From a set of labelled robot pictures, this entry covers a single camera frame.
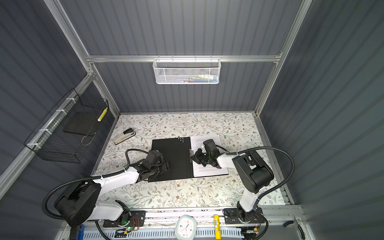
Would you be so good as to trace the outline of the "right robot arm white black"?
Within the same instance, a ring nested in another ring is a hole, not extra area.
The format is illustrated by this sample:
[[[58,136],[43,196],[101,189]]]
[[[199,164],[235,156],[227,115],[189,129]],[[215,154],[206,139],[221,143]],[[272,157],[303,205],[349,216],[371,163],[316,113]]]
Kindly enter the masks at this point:
[[[220,147],[212,139],[204,141],[203,146],[190,154],[190,160],[203,167],[231,168],[237,171],[245,189],[237,203],[236,216],[242,223],[250,222],[262,194],[267,192],[267,186],[275,178],[272,169],[255,150],[220,153]]]

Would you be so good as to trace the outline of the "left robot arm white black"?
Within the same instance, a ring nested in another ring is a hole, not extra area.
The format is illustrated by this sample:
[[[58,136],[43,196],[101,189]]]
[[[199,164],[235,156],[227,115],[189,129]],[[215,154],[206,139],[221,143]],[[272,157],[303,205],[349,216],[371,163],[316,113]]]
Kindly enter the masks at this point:
[[[168,170],[169,163],[164,156],[150,150],[145,159],[127,162],[120,171],[61,184],[47,194],[42,207],[47,216],[65,220],[71,227],[99,220],[125,227],[133,222],[129,207],[120,200],[101,201],[100,196],[125,185],[153,180]]]

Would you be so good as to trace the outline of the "beige black clip folder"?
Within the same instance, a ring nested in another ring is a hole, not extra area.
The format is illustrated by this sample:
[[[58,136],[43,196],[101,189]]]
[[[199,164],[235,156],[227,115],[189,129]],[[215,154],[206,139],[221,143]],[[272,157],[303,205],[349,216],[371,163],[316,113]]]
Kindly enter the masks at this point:
[[[193,164],[190,160],[191,138],[157,139],[152,141],[152,149],[163,154],[170,169],[149,182],[191,179]]]

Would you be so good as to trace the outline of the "printed paper sheet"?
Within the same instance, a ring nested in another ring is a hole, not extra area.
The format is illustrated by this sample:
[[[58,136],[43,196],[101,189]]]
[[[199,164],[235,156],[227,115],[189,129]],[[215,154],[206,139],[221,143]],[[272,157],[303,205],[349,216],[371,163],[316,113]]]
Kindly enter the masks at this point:
[[[210,136],[197,136],[197,137],[191,137],[191,149],[194,153],[198,149],[202,149],[203,152],[205,152],[205,147],[203,142],[206,140],[212,139],[216,145],[223,146],[220,136],[219,135],[210,135]],[[193,164],[193,176],[194,178],[199,177],[212,177],[212,176],[222,176],[222,175],[228,175],[229,171],[227,168],[218,169],[211,165],[206,165],[205,167],[203,165],[197,164],[196,162],[192,161]]]

